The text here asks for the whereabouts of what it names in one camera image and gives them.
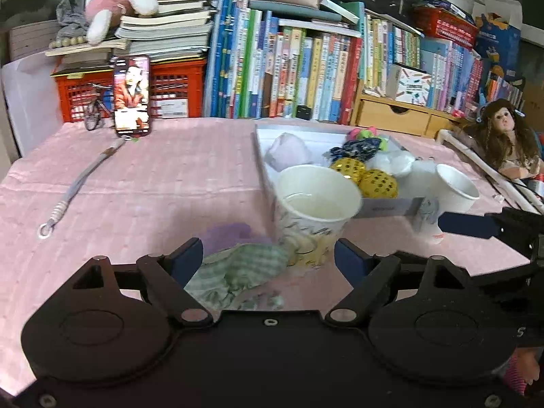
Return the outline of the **green checked drawstring pouch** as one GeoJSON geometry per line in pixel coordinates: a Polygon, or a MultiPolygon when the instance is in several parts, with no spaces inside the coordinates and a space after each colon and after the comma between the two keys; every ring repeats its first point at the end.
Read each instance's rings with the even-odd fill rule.
{"type": "Polygon", "coordinates": [[[239,244],[206,256],[184,290],[204,307],[223,310],[245,291],[281,274],[289,260],[277,245],[239,244]]]}

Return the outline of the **gold sequin pillow bow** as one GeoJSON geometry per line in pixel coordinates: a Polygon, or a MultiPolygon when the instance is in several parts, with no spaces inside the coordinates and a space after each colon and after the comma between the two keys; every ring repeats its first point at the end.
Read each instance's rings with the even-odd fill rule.
{"type": "Polygon", "coordinates": [[[333,162],[331,170],[351,180],[364,198],[394,199],[398,197],[398,184],[393,176],[382,170],[367,170],[365,164],[354,158],[341,158],[333,162]]]}

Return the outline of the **white plush cat toy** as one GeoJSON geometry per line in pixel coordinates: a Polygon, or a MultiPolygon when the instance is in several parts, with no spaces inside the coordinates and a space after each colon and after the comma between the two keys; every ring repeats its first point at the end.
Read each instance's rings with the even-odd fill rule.
{"type": "Polygon", "coordinates": [[[367,170],[382,170],[395,178],[405,178],[411,173],[416,158],[406,150],[378,151],[366,163],[367,170]]]}

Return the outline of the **dark blue patterned pouch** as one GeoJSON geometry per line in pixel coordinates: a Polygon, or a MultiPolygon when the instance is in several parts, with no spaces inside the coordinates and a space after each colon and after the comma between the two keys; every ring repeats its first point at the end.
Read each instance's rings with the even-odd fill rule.
{"type": "Polygon", "coordinates": [[[330,148],[323,153],[323,156],[330,162],[336,162],[345,157],[365,162],[377,154],[381,144],[382,140],[379,137],[350,140],[340,147],[330,148]]]}

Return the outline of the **pink green scrunchie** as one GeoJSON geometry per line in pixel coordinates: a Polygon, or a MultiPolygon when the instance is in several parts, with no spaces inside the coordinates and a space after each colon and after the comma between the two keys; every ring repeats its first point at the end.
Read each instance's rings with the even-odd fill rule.
{"type": "Polygon", "coordinates": [[[375,127],[370,128],[355,128],[347,133],[347,141],[374,139],[378,142],[378,148],[381,151],[387,150],[387,139],[379,136],[375,127]]]}

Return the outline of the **grey knitted soft hat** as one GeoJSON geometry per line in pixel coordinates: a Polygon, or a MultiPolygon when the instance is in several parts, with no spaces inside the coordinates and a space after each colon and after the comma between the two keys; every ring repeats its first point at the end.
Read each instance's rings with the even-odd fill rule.
{"type": "Polygon", "coordinates": [[[265,153],[265,161],[277,172],[312,163],[312,152],[301,138],[284,133],[275,139],[265,153]]]}

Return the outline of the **white paper cup with drawing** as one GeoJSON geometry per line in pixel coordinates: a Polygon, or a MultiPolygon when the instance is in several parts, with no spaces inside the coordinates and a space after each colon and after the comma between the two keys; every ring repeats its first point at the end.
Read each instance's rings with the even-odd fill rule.
{"type": "Polygon", "coordinates": [[[460,170],[437,164],[412,227],[418,237],[430,245],[442,242],[444,233],[438,218],[444,212],[466,213],[479,198],[474,182],[460,170]]]}

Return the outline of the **long-haired doll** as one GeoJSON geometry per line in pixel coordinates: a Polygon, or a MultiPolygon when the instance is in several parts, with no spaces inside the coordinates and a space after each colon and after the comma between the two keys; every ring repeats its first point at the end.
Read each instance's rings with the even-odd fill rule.
{"type": "Polygon", "coordinates": [[[488,103],[479,119],[463,132],[474,140],[480,157],[489,166],[510,180],[534,179],[543,174],[539,139],[510,101],[488,103]]]}

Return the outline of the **wooden drawer organizer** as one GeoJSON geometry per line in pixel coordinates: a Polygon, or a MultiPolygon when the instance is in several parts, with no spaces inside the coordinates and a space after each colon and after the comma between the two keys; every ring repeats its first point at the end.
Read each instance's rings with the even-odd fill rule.
{"type": "Polygon", "coordinates": [[[463,119],[435,109],[369,95],[358,81],[350,125],[434,139],[445,129],[453,131],[463,119]]]}

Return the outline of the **white patterned label box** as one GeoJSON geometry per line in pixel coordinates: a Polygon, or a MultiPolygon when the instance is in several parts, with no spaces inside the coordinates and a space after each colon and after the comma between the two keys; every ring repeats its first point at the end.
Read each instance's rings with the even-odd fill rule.
{"type": "Polygon", "coordinates": [[[426,107],[430,83],[431,75],[394,64],[389,69],[386,81],[386,97],[390,100],[426,107]]]}

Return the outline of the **small black box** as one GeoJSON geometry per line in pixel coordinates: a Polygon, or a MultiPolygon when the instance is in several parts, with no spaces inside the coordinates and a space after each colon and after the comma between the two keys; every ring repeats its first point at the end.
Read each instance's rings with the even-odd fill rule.
{"type": "Polygon", "coordinates": [[[298,105],[295,112],[295,117],[305,121],[312,119],[312,109],[305,105],[298,105]]]}

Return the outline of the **red plastic crate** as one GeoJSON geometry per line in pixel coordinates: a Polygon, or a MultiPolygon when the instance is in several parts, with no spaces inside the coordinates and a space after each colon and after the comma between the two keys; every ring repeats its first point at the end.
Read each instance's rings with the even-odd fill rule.
{"type": "Polygon", "coordinates": [[[206,60],[174,60],[149,66],[101,67],[52,75],[65,122],[81,122],[98,111],[107,118],[116,109],[143,107],[154,118],[197,118],[201,115],[206,60]]]}

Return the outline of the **miniature bicycle model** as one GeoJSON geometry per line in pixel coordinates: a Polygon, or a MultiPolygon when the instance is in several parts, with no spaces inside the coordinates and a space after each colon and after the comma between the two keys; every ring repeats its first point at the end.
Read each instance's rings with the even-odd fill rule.
{"type": "Polygon", "coordinates": [[[114,118],[114,92],[111,86],[91,83],[91,100],[84,110],[84,126],[87,131],[94,131],[104,124],[107,118],[114,118]]]}

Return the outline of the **red basket on top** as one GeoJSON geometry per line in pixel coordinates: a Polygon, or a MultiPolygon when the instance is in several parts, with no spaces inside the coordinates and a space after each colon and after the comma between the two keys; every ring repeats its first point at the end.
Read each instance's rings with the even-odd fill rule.
{"type": "Polygon", "coordinates": [[[411,11],[411,18],[426,37],[451,40],[467,49],[474,47],[478,28],[443,8],[416,6],[411,11]]]}

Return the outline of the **row of upright books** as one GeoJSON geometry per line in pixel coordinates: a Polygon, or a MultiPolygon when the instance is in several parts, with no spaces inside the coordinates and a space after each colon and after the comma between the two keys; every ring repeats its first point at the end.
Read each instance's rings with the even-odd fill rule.
{"type": "MultiPolygon", "coordinates": [[[[456,7],[445,9],[474,24],[456,7]]],[[[273,0],[218,0],[208,50],[202,112],[206,117],[295,117],[298,105],[313,121],[348,124],[358,81],[386,97],[391,65],[431,75],[426,108],[465,118],[505,99],[523,109],[521,83],[491,72],[475,50],[426,37],[360,1],[322,0],[319,8],[273,0]]]]}

